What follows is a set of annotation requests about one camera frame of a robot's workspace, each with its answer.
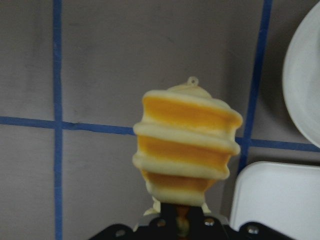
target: black bracket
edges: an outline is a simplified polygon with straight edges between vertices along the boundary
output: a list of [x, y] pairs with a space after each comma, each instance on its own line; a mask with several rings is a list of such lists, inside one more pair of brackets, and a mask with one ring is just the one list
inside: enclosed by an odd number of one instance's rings
[[204, 215], [201, 207], [190, 207], [187, 213], [188, 235], [177, 235], [177, 212], [172, 204], [161, 203], [161, 213], [151, 216], [136, 231], [123, 224], [114, 224], [89, 240], [294, 240], [258, 222], [248, 222], [239, 231], [217, 217]]

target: bolt head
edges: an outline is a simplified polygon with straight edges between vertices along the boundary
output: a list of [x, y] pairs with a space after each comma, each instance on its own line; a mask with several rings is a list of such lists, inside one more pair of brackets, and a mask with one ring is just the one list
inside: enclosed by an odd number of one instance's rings
[[158, 228], [164, 227], [166, 225], [166, 221], [164, 219], [159, 219], [159, 221], [156, 223], [156, 226]]
[[247, 228], [247, 231], [249, 234], [258, 234], [259, 233], [259, 228], [255, 225], [249, 225]]
[[207, 217], [204, 220], [204, 225], [208, 226], [208, 227], [212, 227], [215, 224], [215, 220], [212, 217]]
[[115, 232], [115, 237], [116, 238], [123, 237], [124, 235], [126, 235], [126, 231], [123, 230], [123, 229], [120, 229], [120, 230]]

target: gray wall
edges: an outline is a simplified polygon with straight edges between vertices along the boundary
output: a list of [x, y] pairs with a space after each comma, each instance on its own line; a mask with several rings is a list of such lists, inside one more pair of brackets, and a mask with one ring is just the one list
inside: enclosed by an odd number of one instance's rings
[[[274, 0], [252, 138], [309, 143], [282, 95], [289, 42], [317, 0]], [[142, 95], [197, 76], [200, 86], [245, 118], [262, 0], [65, 0], [62, 5], [63, 120], [132, 127]], [[0, 116], [54, 120], [52, 2], [0, 1]], [[237, 131], [242, 137], [244, 128]], [[0, 124], [0, 239], [55, 239], [54, 130]], [[151, 207], [132, 165], [132, 135], [63, 131], [63, 239], [86, 240], [106, 226], [133, 227]], [[252, 147], [261, 160], [320, 163], [319, 152]], [[207, 193], [230, 214], [231, 176]]]

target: grid line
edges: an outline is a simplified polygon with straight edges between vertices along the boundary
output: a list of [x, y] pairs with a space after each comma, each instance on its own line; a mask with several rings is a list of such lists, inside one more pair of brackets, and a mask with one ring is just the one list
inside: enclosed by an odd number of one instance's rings
[[[0, 124], [33, 127], [33, 128], [44, 128], [44, 129], [55, 129], [55, 121], [10, 117], [10, 116], [0, 116]], [[69, 131], [83, 130], [83, 131], [89, 131], [89, 132], [95, 132], [95, 133], [135, 136], [133, 128], [128, 126], [114, 126], [114, 125], [78, 123], [78, 122], [72, 123], [72, 122], [63, 121], [62, 129], [69, 130]], [[240, 146], [243, 145], [243, 137], [236, 137], [235, 141]], [[296, 150], [296, 151], [320, 153], [320, 148], [318, 148], [312, 143], [251, 139], [249, 142], [249, 146], [257, 147], [257, 148], [284, 149], [284, 150]]]
[[53, 0], [53, 103], [54, 103], [54, 215], [55, 240], [63, 239], [63, 109], [62, 109], [62, 0]]
[[249, 148], [251, 145], [251, 135], [254, 126], [254, 119], [256, 113], [257, 100], [259, 95], [259, 87], [261, 82], [262, 67], [264, 63], [264, 56], [267, 45], [268, 29], [270, 22], [270, 15], [272, 10], [273, 0], [264, 0], [262, 8], [262, 16], [260, 22], [259, 35], [257, 40], [250, 94], [249, 94], [249, 103], [246, 112], [244, 133], [242, 139], [241, 155], [238, 165], [238, 173], [242, 171], [247, 165]]

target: white container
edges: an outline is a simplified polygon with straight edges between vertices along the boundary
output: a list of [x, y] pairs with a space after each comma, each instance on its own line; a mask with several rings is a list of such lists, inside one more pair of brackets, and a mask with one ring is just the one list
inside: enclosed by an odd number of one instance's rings
[[320, 167], [256, 162], [238, 176], [230, 226], [259, 222], [297, 240], [320, 239]]
[[295, 126], [320, 147], [320, 2], [303, 19], [291, 40], [282, 84]]

